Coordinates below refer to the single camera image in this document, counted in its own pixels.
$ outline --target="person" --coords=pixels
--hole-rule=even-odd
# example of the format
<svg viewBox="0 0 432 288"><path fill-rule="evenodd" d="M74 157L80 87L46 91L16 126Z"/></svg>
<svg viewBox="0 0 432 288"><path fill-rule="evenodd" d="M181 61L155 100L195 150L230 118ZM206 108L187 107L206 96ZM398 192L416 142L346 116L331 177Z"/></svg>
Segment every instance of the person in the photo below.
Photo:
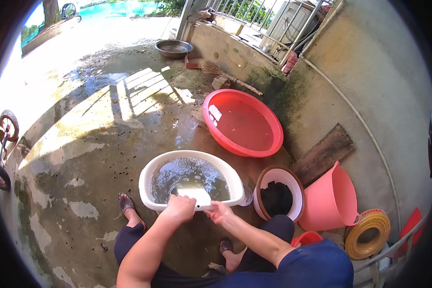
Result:
<svg viewBox="0 0 432 288"><path fill-rule="evenodd" d="M352 287L353 268L349 257L336 244L324 239L318 244L291 247L294 223L276 215L261 228L249 225L227 205L212 201L205 211L212 221L240 239L246 248L234 254L224 238L219 249L231 272L220 277L187 277L161 262L163 250L174 231L195 214L196 200L171 195L167 208L149 230L136 213L132 199L118 195L128 224L115 239L114 254L120 268L117 288L142 287Z"/></svg>

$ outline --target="tree trunk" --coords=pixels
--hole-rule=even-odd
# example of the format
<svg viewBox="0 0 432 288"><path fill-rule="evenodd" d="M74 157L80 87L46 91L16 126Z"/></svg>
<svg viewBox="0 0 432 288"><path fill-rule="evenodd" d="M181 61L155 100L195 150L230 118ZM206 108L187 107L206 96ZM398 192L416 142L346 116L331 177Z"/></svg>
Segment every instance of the tree trunk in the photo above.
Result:
<svg viewBox="0 0 432 288"><path fill-rule="evenodd" d="M61 20L58 0L43 0L43 13L45 14L45 28Z"/></svg>

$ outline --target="wheel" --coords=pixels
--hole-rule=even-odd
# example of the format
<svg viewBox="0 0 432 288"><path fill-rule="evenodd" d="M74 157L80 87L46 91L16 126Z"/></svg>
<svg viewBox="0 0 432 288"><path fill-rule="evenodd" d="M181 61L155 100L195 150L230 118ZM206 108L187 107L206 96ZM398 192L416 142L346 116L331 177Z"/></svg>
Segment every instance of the wheel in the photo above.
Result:
<svg viewBox="0 0 432 288"><path fill-rule="evenodd" d="M0 115L0 126L6 128L7 125L10 125L10 131L8 132L10 137L8 137L7 141L14 142L19 136L19 124L16 116L10 110L5 110Z"/></svg>
<svg viewBox="0 0 432 288"><path fill-rule="evenodd" d="M12 182L8 173L6 173L5 169L0 166L0 189L3 191L10 191L12 188Z"/></svg>

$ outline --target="small red bucket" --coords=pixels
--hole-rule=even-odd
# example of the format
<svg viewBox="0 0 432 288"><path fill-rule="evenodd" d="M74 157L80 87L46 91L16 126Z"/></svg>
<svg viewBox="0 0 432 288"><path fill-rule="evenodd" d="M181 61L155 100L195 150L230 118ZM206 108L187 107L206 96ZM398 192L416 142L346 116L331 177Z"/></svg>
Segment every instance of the small red bucket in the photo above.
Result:
<svg viewBox="0 0 432 288"><path fill-rule="evenodd" d="M322 239L323 238L317 232L307 231L303 233L301 236L293 238L293 240L291 240L291 246L296 247L296 245L298 245L298 243L300 242L301 242L301 246L304 246L307 244L321 241Z"/></svg>

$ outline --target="tire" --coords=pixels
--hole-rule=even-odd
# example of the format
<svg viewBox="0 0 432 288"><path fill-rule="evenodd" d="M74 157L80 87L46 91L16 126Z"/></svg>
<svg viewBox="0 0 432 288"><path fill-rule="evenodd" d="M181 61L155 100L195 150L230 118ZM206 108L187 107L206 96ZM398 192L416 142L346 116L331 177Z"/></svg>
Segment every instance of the tire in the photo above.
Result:
<svg viewBox="0 0 432 288"><path fill-rule="evenodd" d="M3 127L3 120L7 118L11 121L13 128L14 128L14 134L11 135L10 138L7 139L7 141L14 142L19 137L19 124L17 123L16 116L11 112L10 110L5 110L0 115L0 126Z"/></svg>
<svg viewBox="0 0 432 288"><path fill-rule="evenodd" d="M8 176L8 173L6 173L2 166L0 166L0 178L3 180L3 182L0 182L0 189L3 191L10 191L12 188L12 182Z"/></svg>

